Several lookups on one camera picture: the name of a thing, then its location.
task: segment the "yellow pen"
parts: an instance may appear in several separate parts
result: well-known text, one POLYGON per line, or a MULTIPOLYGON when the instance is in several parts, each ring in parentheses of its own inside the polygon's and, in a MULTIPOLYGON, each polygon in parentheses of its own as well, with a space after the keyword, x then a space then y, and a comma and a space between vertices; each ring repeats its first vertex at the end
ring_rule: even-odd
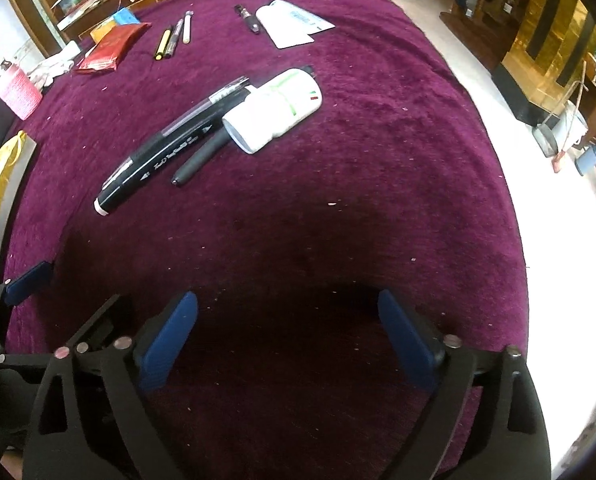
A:
POLYGON ((156 54, 153 55, 153 59, 155 59, 156 61, 160 61, 162 59, 162 56, 164 56, 165 47, 167 46, 167 42, 169 41, 170 36, 171 36, 171 27, 166 29, 165 32, 163 33, 162 39, 160 40, 160 43, 158 44, 158 48, 156 49, 156 54))

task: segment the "white floor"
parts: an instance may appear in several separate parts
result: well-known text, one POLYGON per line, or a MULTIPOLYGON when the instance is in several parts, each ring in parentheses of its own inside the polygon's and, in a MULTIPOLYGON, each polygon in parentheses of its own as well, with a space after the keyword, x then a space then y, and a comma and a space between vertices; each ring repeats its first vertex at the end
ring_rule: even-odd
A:
POLYGON ((596 172, 580 176, 569 158, 553 173, 529 126, 439 19, 452 0, 393 1, 472 96, 505 173, 527 264, 527 361, 556 466, 596 404, 596 172))

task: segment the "metal screw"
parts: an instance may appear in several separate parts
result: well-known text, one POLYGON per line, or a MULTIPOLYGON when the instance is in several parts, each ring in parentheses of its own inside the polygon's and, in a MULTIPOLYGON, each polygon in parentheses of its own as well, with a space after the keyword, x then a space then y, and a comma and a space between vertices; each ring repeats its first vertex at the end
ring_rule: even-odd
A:
POLYGON ((449 348, 460 348, 462 346, 462 339, 457 335, 446 334, 443 337, 443 343, 445 346, 449 346, 449 348))
POLYGON ((511 355, 511 357, 520 357, 522 355, 520 349, 516 345, 509 345, 507 347, 507 353, 511 355))
POLYGON ((66 346, 61 346, 54 352, 56 359, 65 359, 69 355, 69 349, 66 346))
POLYGON ((114 348, 116 350, 127 350, 133 341, 129 336, 123 335, 114 341, 114 348))

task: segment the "purple tablecloth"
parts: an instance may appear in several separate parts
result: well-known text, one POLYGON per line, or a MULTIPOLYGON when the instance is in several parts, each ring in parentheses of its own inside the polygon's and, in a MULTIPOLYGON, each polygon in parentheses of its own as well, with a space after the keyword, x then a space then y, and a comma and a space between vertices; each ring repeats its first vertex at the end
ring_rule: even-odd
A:
MULTIPOLYGON (((372 307, 401 291, 478 348, 526 346, 518 226, 478 112, 422 32, 389 0, 289 0, 334 23, 277 50, 233 11, 271 0, 170 0, 105 75, 57 79, 24 129, 40 145, 6 277, 56 261, 17 309, 12 351, 60 346, 110 295, 137 323, 177 291, 198 323, 149 398, 195 478, 375 479, 425 396, 407 386, 372 307), (192 9, 193 40, 155 62, 192 9), (92 206, 122 158, 240 75, 310 64, 320 110, 256 155, 226 147, 184 188, 184 158, 106 218, 92 206)), ((450 447, 456 460, 468 414, 450 447)))

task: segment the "pink cup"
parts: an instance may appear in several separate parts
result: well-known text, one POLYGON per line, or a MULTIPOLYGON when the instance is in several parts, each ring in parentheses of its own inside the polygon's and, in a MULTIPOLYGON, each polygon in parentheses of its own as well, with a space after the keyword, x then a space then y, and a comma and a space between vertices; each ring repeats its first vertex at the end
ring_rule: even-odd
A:
POLYGON ((0 98, 21 119, 38 108, 43 95, 18 65, 11 65, 0 76, 0 98))

